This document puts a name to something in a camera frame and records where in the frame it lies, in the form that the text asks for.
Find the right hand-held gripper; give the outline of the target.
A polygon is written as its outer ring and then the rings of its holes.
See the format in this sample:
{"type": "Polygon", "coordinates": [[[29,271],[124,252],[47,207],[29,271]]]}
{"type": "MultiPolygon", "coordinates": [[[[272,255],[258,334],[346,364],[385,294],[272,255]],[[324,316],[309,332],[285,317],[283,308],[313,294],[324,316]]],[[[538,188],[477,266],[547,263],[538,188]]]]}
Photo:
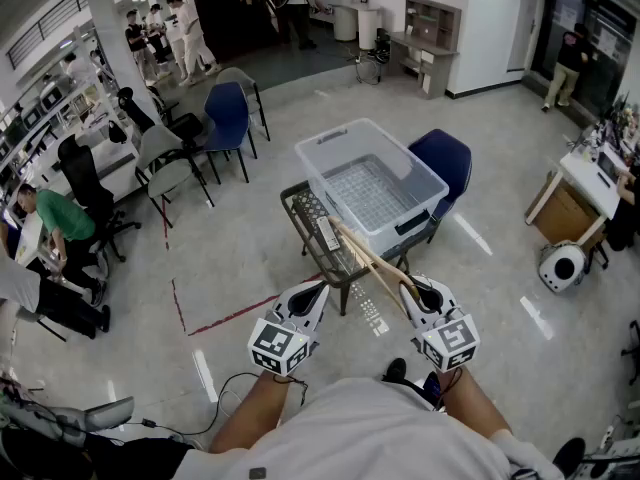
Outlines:
{"type": "Polygon", "coordinates": [[[399,286],[404,310],[415,329],[420,352],[439,372],[449,372],[471,361],[480,336],[470,314],[453,319],[435,319],[457,306],[448,286],[425,276],[413,276],[418,295],[407,285],[399,286]]]}

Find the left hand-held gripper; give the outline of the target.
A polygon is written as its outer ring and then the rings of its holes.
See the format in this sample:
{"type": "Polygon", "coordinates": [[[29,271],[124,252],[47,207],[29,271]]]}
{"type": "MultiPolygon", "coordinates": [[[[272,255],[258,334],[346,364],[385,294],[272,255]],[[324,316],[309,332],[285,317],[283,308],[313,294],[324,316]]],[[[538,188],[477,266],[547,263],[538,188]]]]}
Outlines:
{"type": "Polygon", "coordinates": [[[278,376],[289,376],[318,347],[317,327],[322,320],[330,286],[306,281],[285,290],[273,310],[259,318],[247,349],[252,364],[278,376]]]}

